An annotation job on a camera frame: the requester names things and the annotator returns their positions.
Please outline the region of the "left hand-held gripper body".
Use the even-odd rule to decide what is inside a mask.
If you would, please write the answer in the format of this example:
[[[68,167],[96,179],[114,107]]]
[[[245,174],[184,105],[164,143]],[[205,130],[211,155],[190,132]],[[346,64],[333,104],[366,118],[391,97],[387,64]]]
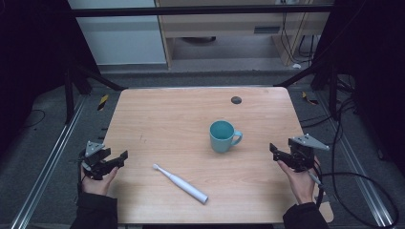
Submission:
[[[104,144],[88,141],[85,149],[79,154],[79,165],[84,169],[87,177],[95,180],[102,180],[103,177],[98,173],[99,169],[105,163],[110,163],[106,160],[111,154],[111,149],[104,148]]]

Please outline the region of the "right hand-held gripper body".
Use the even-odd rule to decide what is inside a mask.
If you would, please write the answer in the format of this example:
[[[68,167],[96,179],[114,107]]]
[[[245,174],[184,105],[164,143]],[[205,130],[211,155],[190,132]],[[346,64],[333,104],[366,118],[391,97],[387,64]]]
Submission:
[[[294,164],[291,168],[300,173],[314,166],[314,150],[328,151],[330,147],[309,134],[291,137],[288,140]]]

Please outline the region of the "person's left hand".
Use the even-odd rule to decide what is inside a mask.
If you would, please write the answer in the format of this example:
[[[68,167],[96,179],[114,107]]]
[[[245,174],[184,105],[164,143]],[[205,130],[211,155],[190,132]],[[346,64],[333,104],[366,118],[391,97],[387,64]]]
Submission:
[[[104,176],[102,180],[95,180],[87,177],[84,173],[84,169],[81,169],[81,188],[84,193],[106,196],[110,184],[116,177],[118,167],[115,167],[108,175]]]

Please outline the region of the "person's right hand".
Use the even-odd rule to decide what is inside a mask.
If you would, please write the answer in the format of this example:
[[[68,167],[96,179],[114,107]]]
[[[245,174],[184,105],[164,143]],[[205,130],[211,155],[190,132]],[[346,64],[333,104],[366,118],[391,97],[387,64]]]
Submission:
[[[314,178],[316,177],[314,169],[297,173],[289,168],[285,162],[278,160],[277,164],[287,175],[292,193],[299,205],[314,202],[313,192],[315,187]]]

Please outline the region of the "yellow black striped tape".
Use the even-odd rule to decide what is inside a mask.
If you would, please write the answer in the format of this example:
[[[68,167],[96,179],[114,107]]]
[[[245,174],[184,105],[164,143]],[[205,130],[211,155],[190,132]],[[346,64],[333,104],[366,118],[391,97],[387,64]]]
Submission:
[[[105,95],[103,95],[103,96],[100,98],[100,101],[99,101],[98,106],[97,106],[97,110],[98,110],[98,111],[103,110],[103,108],[104,108],[104,106],[105,106],[105,104],[106,104],[108,98],[109,98],[109,95],[108,95],[108,94],[105,94]]]
[[[318,105],[319,102],[314,93],[302,92],[302,97],[311,105]]]

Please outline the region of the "teal mug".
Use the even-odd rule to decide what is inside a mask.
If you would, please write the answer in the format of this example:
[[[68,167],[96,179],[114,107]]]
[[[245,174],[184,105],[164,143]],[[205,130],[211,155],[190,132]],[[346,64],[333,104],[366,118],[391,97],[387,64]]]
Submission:
[[[211,148],[216,153],[226,153],[231,147],[239,144],[243,139],[243,133],[237,131],[226,120],[217,120],[209,127]]]

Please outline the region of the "black metal stand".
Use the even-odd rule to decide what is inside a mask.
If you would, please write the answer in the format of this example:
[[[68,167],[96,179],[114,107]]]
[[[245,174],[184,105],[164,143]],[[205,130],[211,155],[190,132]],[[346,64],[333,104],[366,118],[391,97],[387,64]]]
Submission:
[[[93,72],[84,66],[77,64],[75,61],[70,62],[64,72],[66,124],[68,124],[75,115],[73,86],[76,86],[80,94],[90,94],[93,88],[87,80],[88,77],[114,91],[119,92],[126,90],[126,87],[119,86],[118,84],[104,78],[100,73]]]
[[[313,74],[310,86],[315,90],[321,90],[325,85],[329,85],[329,112],[334,120],[337,120],[337,80],[338,68],[336,64],[328,61],[314,62],[310,67],[302,70],[295,76],[281,83],[275,84],[275,87],[287,88],[293,83],[298,82],[304,77]]]

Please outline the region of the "white electric toothbrush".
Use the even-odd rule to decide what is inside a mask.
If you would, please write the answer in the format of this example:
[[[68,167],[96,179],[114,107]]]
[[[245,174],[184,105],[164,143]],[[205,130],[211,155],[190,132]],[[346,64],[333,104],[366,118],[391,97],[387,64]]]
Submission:
[[[206,204],[208,201],[208,195],[200,191],[198,188],[194,187],[187,181],[183,180],[182,178],[169,173],[168,171],[161,168],[158,164],[154,164],[153,168],[163,175],[165,175],[169,180],[171,180],[175,185],[177,185],[180,189],[182,189],[185,193],[189,196],[197,200],[201,204]]]

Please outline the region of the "dark curtain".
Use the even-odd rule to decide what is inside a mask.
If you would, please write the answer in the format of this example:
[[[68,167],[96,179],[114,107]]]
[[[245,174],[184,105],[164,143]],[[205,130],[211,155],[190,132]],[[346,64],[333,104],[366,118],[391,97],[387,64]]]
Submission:
[[[383,154],[405,176],[405,0],[334,0],[315,57],[355,80]]]
[[[48,15],[69,10],[68,0],[0,0],[0,158],[16,139],[34,100],[64,84],[62,42],[79,65],[99,69],[75,18]]]

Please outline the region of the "white cabinet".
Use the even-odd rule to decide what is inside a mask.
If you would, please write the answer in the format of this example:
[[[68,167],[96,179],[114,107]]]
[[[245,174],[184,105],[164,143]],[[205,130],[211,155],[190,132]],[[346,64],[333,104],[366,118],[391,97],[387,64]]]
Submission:
[[[68,0],[73,10],[154,8],[154,0]],[[165,64],[157,16],[78,17],[98,66]]]

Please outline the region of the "light wooden desk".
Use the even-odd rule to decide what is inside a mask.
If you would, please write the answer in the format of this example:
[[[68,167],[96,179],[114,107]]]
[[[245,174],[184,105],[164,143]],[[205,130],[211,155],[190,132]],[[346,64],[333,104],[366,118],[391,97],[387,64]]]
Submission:
[[[198,6],[292,6],[332,4],[334,0],[154,0],[158,7]],[[281,61],[296,61],[295,53],[305,36],[320,35],[327,23],[326,12],[188,14],[159,18],[166,40],[180,37],[269,34]]]

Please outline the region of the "black horizontal bar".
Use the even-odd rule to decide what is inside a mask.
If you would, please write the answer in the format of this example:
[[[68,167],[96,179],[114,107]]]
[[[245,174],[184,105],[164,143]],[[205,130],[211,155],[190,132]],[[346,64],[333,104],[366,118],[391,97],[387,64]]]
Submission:
[[[236,13],[287,13],[287,12],[327,12],[334,5],[252,5],[252,6],[196,6],[128,9],[88,9],[71,10],[75,17],[102,16],[153,16],[153,15],[199,15],[199,14],[236,14]]]

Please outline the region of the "aluminium floor rail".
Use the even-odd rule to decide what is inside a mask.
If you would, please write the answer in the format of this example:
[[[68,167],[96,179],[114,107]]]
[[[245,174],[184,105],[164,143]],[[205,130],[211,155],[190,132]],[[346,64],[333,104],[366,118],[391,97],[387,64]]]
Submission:
[[[74,132],[76,123],[82,114],[86,102],[87,95],[80,95],[78,97],[71,120],[64,125],[24,204],[12,221],[10,229],[26,229],[29,225],[32,214],[48,186],[60,157],[65,151],[66,145]]]
[[[367,173],[363,166],[360,164],[357,156],[354,154],[352,146],[350,145],[347,137],[344,134],[343,127],[341,124],[341,112],[337,112],[337,120],[334,120],[329,112],[329,101],[323,94],[318,96],[318,101],[327,115],[330,116],[328,119],[331,128],[334,130],[334,137],[331,144],[331,182],[332,189],[334,192],[334,197],[336,201],[341,205],[341,207],[354,219],[362,223],[365,226],[368,226],[372,229],[397,229],[397,223],[399,219],[399,212],[396,206],[391,203],[394,210],[394,216],[392,217],[389,213],[388,208],[383,202],[382,197],[379,195],[379,192],[383,193],[384,189],[379,186],[379,184],[372,178],[367,176]],[[336,172],[335,169],[335,157],[337,150],[340,150],[342,156],[345,158],[349,166],[349,171]],[[348,203],[345,203],[339,194],[339,190],[336,185],[337,177],[352,177],[359,191],[362,195],[362,198],[366,202],[370,213],[373,217],[373,222],[366,221],[365,219],[359,217],[349,206]]]

